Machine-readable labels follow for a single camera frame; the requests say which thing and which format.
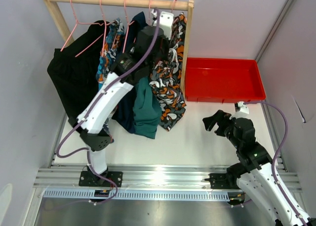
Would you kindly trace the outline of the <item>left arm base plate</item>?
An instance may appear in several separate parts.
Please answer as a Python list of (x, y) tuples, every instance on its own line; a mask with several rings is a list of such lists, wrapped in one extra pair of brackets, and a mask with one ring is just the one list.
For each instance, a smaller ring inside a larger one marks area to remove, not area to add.
[[(113, 181), (117, 187), (121, 187), (123, 180), (123, 172), (109, 171), (106, 178)], [(114, 185), (106, 180), (100, 179), (90, 171), (82, 171), (79, 178), (79, 186), (87, 187), (114, 187)]]

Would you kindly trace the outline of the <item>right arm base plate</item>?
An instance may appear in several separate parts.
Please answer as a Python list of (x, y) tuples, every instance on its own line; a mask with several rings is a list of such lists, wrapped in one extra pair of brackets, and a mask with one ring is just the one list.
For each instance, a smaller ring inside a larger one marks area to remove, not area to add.
[(228, 173), (210, 173), (204, 181), (210, 184), (211, 189), (239, 189), (236, 178)]

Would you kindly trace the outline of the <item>navy blue shorts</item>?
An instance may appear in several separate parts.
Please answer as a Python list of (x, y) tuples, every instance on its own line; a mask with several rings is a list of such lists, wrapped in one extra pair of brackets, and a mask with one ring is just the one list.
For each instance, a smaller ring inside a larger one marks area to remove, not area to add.
[[(129, 31), (124, 39), (123, 43), (125, 44), (125, 52), (132, 48), (132, 44), (137, 38), (137, 34), (148, 24), (146, 22), (144, 12), (136, 14), (131, 24), (129, 25)], [(133, 125), (134, 122), (134, 102), (136, 99), (136, 90), (133, 88), (128, 92), (118, 103), (116, 112), (113, 115), (113, 119), (116, 120), (126, 131), (131, 134), (135, 133), (135, 128)]]

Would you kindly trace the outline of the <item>blue orange patterned shorts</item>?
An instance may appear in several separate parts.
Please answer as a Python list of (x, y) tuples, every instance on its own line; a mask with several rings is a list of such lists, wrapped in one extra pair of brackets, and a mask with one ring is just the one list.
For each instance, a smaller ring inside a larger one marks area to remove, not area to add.
[(105, 38), (105, 44), (99, 59), (96, 80), (98, 88), (101, 89), (103, 84), (107, 82), (107, 76), (110, 66), (115, 62), (118, 53), (121, 50), (122, 41), (124, 39), (124, 25), (119, 18), (114, 20), (107, 26), (108, 34)]

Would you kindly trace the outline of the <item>orange grey camouflage shorts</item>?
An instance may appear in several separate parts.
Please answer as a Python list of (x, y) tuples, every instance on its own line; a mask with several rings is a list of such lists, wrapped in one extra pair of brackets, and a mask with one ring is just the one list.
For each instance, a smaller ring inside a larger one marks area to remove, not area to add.
[(167, 60), (153, 69), (149, 85), (158, 99), (162, 115), (159, 125), (170, 131), (186, 112), (185, 98), (180, 87), (187, 19), (181, 12), (174, 18)]

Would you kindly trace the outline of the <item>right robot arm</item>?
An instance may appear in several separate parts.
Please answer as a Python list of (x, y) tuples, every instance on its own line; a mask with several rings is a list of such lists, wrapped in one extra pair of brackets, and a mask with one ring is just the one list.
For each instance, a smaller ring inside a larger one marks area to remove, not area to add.
[(256, 141), (253, 122), (235, 118), (218, 110), (203, 118), (207, 131), (218, 126), (217, 136), (227, 138), (235, 147), (239, 162), (228, 167), (225, 181), (241, 189), (276, 226), (314, 226), (316, 220), (299, 205), (279, 178), (267, 150)]

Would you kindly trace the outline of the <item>black shorts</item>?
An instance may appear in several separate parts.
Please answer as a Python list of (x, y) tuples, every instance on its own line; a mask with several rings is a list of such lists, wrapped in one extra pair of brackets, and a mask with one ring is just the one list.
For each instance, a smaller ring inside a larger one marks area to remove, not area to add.
[(103, 44), (104, 22), (99, 20), (63, 50), (55, 49), (47, 72), (69, 118), (76, 118), (98, 92), (96, 73)]

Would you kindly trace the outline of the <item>teal green shorts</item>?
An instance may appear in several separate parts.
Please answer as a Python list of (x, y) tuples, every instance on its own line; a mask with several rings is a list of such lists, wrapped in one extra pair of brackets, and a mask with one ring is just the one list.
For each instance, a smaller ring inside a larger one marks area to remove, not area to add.
[(149, 85), (148, 77), (135, 86), (136, 99), (133, 106), (135, 134), (155, 139), (160, 123), (161, 107)]

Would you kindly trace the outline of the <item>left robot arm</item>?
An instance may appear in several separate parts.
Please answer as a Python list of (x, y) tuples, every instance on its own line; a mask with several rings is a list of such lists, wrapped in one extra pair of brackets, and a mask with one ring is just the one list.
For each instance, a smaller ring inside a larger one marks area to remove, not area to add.
[(110, 136), (103, 129), (110, 113), (137, 84), (149, 77), (154, 64), (168, 56), (169, 42), (166, 32), (156, 26), (139, 31), (133, 49), (123, 53), (110, 67), (106, 82), (87, 108), (71, 119), (74, 130), (79, 131), (87, 151), (90, 181), (103, 186), (107, 181), (108, 166), (105, 149)]

